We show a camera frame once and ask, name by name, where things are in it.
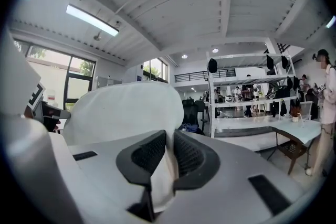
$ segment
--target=table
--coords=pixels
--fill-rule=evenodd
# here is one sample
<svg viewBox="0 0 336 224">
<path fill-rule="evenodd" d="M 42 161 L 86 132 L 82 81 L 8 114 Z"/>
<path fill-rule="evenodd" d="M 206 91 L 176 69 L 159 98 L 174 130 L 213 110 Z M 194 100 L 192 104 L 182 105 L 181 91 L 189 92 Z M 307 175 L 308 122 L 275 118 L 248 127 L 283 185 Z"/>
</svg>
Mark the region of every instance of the table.
<svg viewBox="0 0 336 224">
<path fill-rule="evenodd" d="M 276 150 L 280 150 L 287 157 L 291 159 L 291 163 L 288 170 L 288 175 L 292 172 L 294 164 L 298 157 L 302 156 L 305 152 L 309 154 L 309 148 L 313 140 L 321 133 L 321 123 L 317 121 L 301 120 L 299 122 L 290 121 L 289 118 L 285 118 L 283 121 L 279 120 L 273 124 L 270 124 L 273 131 L 276 132 L 276 148 L 267 158 L 269 160 Z M 290 139 L 282 145 L 278 144 L 278 134 L 281 134 Z"/>
</svg>

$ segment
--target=recessed light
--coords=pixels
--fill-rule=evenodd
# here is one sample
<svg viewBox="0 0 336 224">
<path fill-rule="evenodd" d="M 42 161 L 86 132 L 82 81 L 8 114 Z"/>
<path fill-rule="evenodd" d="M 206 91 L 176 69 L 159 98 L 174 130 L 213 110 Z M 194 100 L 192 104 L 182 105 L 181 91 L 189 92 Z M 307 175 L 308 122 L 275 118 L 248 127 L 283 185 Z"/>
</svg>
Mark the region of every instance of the recessed light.
<svg viewBox="0 0 336 224">
<path fill-rule="evenodd" d="M 116 36 L 119 30 L 115 29 L 114 27 L 110 26 L 109 24 L 103 22 L 102 20 L 94 17 L 93 15 L 85 12 L 84 10 L 78 9 L 74 6 L 68 5 L 67 14 L 70 14 L 78 19 L 83 20 L 84 22 L 87 22 L 93 26 L 96 26 L 97 28 L 105 31 L 106 33 L 109 33 L 111 36 Z"/>
<path fill-rule="evenodd" d="M 330 27 L 332 27 L 332 25 L 335 23 L 335 21 L 336 21 L 336 17 L 333 16 L 333 17 L 331 18 L 331 20 L 327 23 L 326 28 L 330 28 Z"/>
</svg>

